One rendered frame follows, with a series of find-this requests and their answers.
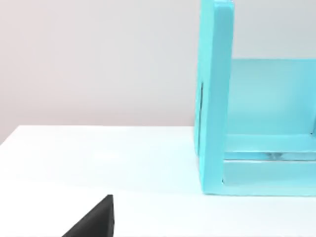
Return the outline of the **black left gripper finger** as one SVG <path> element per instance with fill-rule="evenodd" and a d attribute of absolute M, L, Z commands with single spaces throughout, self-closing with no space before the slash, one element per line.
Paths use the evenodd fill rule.
<path fill-rule="evenodd" d="M 113 237 L 114 197 L 106 195 L 62 237 Z"/>

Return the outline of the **light blue rack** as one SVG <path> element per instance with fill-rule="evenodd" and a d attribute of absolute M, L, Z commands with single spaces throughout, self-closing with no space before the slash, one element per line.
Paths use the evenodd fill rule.
<path fill-rule="evenodd" d="M 316 58 L 233 59 L 233 0 L 200 0 L 194 148 L 207 195 L 316 197 Z"/>

